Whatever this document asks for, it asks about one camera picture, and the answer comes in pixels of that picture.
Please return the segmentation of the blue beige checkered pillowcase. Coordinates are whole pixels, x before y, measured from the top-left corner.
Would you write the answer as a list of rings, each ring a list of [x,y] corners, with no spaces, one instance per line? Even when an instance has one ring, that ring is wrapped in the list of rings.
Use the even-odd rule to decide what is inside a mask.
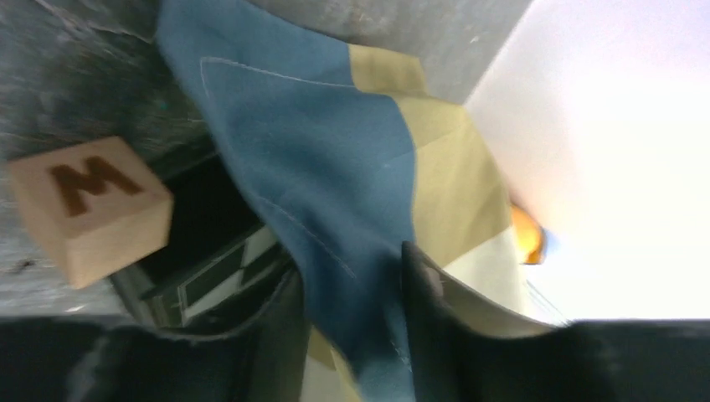
[[[239,191],[295,261],[348,400],[418,401],[405,242],[529,317],[502,176],[468,112],[429,94],[415,57],[246,1],[165,1],[156,38]]]

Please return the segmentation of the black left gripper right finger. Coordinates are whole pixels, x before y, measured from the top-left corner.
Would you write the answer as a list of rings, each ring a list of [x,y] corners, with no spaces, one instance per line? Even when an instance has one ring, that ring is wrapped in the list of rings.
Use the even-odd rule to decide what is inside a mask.
[[[518,314],[402,245],[418,401],[706,401],[706,320],[582,321]]]

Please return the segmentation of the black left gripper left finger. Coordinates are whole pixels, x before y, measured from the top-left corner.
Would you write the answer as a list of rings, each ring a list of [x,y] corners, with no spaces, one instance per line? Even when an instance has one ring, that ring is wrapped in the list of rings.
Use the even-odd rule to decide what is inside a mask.
[[[5,317],[4,401],[297,401],[310,332],[300,275],[269,269],[194,326]]]

